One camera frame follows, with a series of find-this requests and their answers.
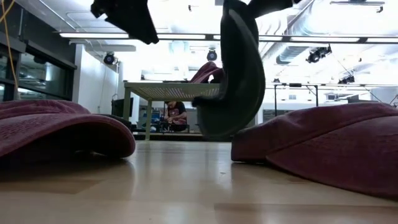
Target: window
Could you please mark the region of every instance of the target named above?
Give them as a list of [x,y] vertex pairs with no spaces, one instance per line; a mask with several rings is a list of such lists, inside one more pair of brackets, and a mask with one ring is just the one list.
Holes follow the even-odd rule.
[[20,86],[33,87],[54,95],[68,95],[68,70],[31,54],[21,55]]
[[0,55],[0,78],[6,78],[8,58]]
[[0,84],[0,102],[4,99],[4,84]]
[[61,100],[55,96],[38,93],[36,91],[26,90],[24,88],[18,88],[19,96],[21,100]]

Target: person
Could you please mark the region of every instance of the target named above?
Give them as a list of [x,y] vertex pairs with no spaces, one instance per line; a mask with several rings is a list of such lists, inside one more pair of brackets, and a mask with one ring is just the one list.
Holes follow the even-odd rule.
[[187,128],[187,110],[182,102],[166,101],[164,119],[169,122],[170,131],[183,131]]

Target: table leg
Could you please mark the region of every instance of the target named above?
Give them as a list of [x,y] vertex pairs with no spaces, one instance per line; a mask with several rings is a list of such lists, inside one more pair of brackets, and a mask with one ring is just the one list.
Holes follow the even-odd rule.
[[148,100],[147,106],[147,124],[145,126],[145,140],[149,141],[150,139],[150,123],[152,121],[152,100]]
[[126,121],[130,118],[130,107],[131,107],[131,88],[124,88],[124,102],[123,102],[123,119]]

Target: yellow cable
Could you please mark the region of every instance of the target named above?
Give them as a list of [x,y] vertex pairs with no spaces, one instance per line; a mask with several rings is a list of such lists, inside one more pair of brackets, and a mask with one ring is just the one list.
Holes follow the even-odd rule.
[[12,60],[12,54],[11,54],[11,46],[10,46],[10,40],[9,40],[9,36],[8,36],[8,27],[7,27],[7,19],[6,16],[8,14],[8,12],[10,11],[11,7],[14,5],[15,0],[12,0],[10,6],[8,7],[8,9],[6,10],[4,7],[4,0],[2,0],[2,17],[0,18],[0,23],[2,20],[4,20],[4,26],[6,28],[6,39],[7,39],[7,46],[8,46],[8,54],[9,54],[9,58],[10,58],[10,64],[11,64],[11,70],[12,70],[12,76],[14,77],[14,86],[15,86],[15,90],[16,90],[16,94],[17,94],[17,100],[20,100],[21,98],[19,97],[19,92],[18,92],[18,81],[17,81],[17,75],[15,73],[15,68],[14,68],[14,61]]

